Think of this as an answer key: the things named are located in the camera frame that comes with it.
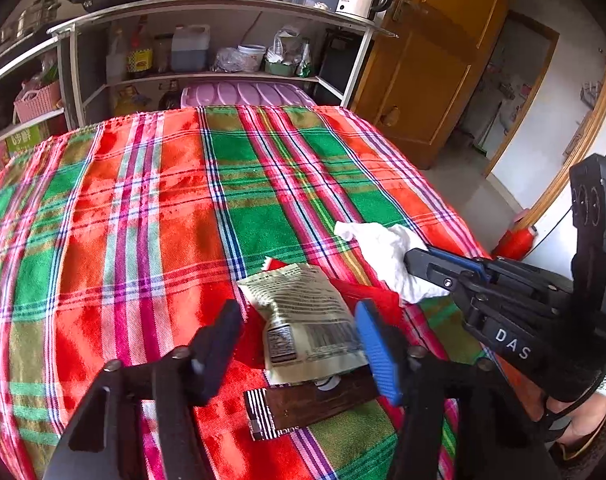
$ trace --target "crumpled white tissue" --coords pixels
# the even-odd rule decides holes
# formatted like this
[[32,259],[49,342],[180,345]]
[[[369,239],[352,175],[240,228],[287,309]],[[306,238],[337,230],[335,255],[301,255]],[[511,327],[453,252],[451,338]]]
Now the crumpled white tissue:
[[356,238],[363,258],[377,273],[378,279],[408,303],[449,294],[448,290],[440,286],[411,276],[405,269],[405,253],[414,248],[426,249],[419,235],[407,227],[395,224],[385,228],[377,223],[337,222],[334,234],[346,242]]

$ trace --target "purple plastic bin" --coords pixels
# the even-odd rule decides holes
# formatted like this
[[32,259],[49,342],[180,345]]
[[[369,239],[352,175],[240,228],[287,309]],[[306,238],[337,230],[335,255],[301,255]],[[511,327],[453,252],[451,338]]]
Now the purple plastic bin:
[[290,83],[204,81],[183,89],[181,108],[215,105],[315,106],[316,103]]

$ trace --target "tiled floor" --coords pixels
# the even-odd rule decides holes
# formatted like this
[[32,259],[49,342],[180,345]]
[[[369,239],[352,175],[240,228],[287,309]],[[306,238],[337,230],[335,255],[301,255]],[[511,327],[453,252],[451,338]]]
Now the tiled floor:
[[488,160],[472,148],[446,144],[426,179],[468,224],[476,239],[491,251],[516,212],[482,176]]

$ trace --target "red bottle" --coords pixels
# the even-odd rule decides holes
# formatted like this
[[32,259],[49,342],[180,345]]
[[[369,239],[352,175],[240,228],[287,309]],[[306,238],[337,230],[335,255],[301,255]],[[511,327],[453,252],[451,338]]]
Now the red bottle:
[[517,231],[507,230],[492,250],[492,256],[503,256],[511,260],[522,260],[530,252],[537,235],[536,227],[530,226]]

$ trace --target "barcode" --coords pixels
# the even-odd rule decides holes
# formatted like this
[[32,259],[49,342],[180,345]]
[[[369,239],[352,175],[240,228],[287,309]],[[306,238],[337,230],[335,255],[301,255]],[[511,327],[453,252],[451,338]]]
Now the barcode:
[[345,343],[359,345],[359,337],[349,321],[306,323],[304,326],[312,348]]
[[282,363],[297,358],[292,329],[289,325],[270,328],[267,331],[267,346],[270,360],[273,363]]

